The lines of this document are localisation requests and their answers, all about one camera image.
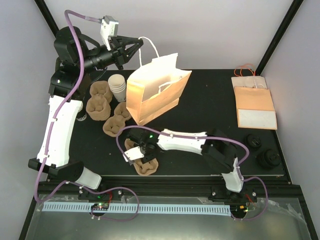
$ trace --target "black work surface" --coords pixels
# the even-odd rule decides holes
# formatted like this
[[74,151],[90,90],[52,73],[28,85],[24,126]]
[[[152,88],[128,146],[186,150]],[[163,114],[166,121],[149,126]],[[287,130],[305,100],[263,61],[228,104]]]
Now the black work surface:
[[[108,80],[113,74],[122,74],[128,79],[132,70],[107,71],[100,80]],[[273,149],[278,153],[275,133],[272,130],[238,128],[236,101],[231,77],[234,71],[229,69],[193,70],[182,93],[178,106],[148,123],[147,127],[162,127],[178,132],[206,132],[218,128],[229,138],[244,142],[248,134],[258,135],[262,146],[258,151],[251,152],[249,158],[240,166],[245,176],[282,176],[285,175],[284,159],[281,165],[268,170],[258,165],[256,156],[263,150]],[[113,98],[110,103],[111,115],[118,102]],[[74,124],[71,142],[70,159],[83,161],[85,167],[100,175],[107,176],[138,176],[133,166],[125,162],[117,145],[116,139],[103,132],[105,121],[93,121],[90,116],[84,121]],[[135,125],[133,119],[126,126]],[[124,148],[126,132],[119,137]],[[237,147],[238,158],[245,155],[241,147]],[[184,151],[166,151],[158,155],[159,167],[154,176],[210,176],[219,175],[210,169],[201,155]]]

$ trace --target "white wall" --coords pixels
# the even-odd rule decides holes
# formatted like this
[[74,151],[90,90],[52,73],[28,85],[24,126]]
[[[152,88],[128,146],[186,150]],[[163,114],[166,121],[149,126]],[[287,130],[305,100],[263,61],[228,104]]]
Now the white wall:
[[33,196],[48,119],[54,36],[32,0],[0,7],[0,239],[19,238]]
[[[118,34],[146,36],[160,55],[179,53],[184,69],[234,69],[258,65],[292,0],[45,0],[59,28],[65,9],[119,21]],[[72,17],[81,31],[101,41],[100,26]],[[156,57],[145,41],[142,61]],[[139,67],[138,55],[125,69]]]
[[293,183],[320,237],[320,1],[304,1],[263,71]]

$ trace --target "stack of paper cups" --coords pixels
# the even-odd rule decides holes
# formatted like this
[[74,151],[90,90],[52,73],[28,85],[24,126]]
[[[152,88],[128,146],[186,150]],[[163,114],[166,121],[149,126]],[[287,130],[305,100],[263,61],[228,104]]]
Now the stack of paper cups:
[[126,101],[126,81],[124,76],[114,74],[108,79],[109,87],[113,96],[119,103]]

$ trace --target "cable tie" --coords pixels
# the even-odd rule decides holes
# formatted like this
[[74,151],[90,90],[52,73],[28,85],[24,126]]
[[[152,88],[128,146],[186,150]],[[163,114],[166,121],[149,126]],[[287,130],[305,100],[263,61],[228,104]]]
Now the cable tie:
[[49,154],[48,154],[48,155],[43,154],[43,155],[41,156],[42,159],[44,159],[44,158],[47,158],[47,159],[48,159],[49,157],[50,157]]

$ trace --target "paper bag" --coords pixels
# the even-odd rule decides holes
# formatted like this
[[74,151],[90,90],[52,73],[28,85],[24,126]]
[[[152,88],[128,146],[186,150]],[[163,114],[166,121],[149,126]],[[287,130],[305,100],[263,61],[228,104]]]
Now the paper bag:
[[128,78],[126,108],[139,126],[178,105],[192,71],[177,69],[177,56],[155,58]]
[[270,90],[261,76],[232,77],[239,128],[277,129]]

